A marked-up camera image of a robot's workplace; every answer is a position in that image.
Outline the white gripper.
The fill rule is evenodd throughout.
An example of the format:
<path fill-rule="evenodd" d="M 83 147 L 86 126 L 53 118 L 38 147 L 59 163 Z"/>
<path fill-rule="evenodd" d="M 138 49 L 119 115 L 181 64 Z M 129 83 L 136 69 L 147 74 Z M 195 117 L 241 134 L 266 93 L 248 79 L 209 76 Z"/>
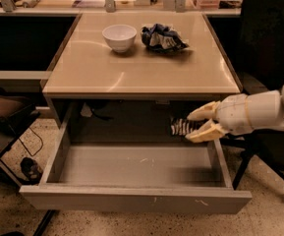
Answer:
<path fill-rule="evenodd" d="M 246 112 L 246 94 L 230 95 L 224 100 L 211 101 L 194 111 L 188 116 L 188 120 L 208 120 L 197 130 L 193 130 L 185 136 L 192 143 L 203 143 L 224 137 L 228 132 L 232 135 L 247 134 L 251 126 Z"/>

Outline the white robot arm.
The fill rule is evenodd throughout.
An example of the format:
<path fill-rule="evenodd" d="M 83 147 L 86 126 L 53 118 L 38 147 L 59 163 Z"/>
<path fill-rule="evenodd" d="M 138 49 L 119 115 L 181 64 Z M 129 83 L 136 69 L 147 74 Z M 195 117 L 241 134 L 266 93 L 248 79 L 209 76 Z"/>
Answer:
<path fill-rule="evenodd" d="M 222 101 L 211 101 L 191 112 L 187 119 L 206 120 L 200 128 L 186 135 L 193 143 L 220 139 L 227 134 L 250 134 L 254 130 L 284 132 L 284 85 L 281 90 L 241 93 Z"/>

